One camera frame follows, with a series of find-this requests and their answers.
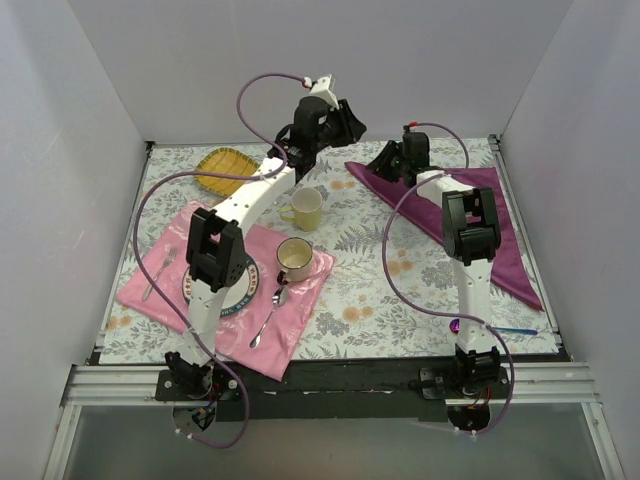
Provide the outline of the purple cloth napkin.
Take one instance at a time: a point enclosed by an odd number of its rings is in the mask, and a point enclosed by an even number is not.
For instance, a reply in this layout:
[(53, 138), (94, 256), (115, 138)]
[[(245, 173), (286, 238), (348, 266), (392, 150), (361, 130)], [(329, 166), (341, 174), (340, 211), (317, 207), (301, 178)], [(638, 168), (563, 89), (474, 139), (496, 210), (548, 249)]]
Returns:
[[(375, 176), (361, 163), (349, 161), (345, 167), (349, 173), (391, 207), (396, 206), (408, 190), (401, 182), (389, 183)], [(541, 311), (543, 306), (525, 271), (496, 170), (493, 167), (447, 168), (445, 172), (461, 183), (474, 187), (489, 187), (493, 190), (501, 230), (501, 245), (493, 261), (491, 282), (526, 305)], [(442, 241), (440, 207), (427, 199), (413, 195), (402, 204), (399, 213), (436, 242)]]

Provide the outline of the iridescent rainbow spoon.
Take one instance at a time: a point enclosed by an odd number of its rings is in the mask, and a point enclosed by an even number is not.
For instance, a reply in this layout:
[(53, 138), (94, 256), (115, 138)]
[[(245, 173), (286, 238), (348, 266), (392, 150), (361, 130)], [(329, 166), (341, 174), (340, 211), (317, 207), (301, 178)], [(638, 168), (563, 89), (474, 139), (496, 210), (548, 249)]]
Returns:
[[(452, 320), (449, 323), (449, 329), (452, 333), (458, 334), (460, 330), (460, 320), (459, 319)], [(495, 330), (503, 333), (520, 334), (520, 335), (528, 335), (528, 336), (535, 336), (538, 334), (538, 331), (534, 329), (495, 327)]]

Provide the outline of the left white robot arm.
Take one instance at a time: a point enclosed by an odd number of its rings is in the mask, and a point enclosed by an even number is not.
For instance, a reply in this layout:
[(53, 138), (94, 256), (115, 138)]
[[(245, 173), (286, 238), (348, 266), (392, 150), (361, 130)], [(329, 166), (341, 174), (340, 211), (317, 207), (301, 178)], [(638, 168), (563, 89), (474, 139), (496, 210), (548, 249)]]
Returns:
[(224, 300), (246, 270), (246, 234), (273, 200), (315, 166), (320, 151), (352, 145), (365, 132), (347, 100), (332, 105), (307, 95), (299, 101), (292, 123), (278, 132), (256, 171), (258, 179), (245, 182), (217, 207), (198, 208), (192, 214), (186, 249), (189, 326), (184, 344), (165, 354), (174, 382), (188, 398), (200, 400), (212, 390), (206, 364), (214, 353)]

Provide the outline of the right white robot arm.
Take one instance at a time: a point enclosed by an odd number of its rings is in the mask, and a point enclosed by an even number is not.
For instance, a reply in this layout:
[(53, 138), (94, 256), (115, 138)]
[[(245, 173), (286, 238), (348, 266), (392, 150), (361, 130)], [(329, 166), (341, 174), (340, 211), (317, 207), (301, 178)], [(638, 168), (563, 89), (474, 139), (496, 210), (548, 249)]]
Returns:
[(430, 140), (420, 130), (424, 125), (405, 125), (402, 140), (388, 142), (366, 170), (408, 188), (394, 214), (410, 198), (440, 209), (442, 246), (456, 275), (458, 311), (439, 315), (457, 319), (459, 330), (452, 366), (429, 375), (422, 386), (450, 388), (471, 398), (500, 377), (500, 352), (490, 331), (490, 280), (501, 245), (499, 216), (491, 188), (464, 184), (430, 163)]

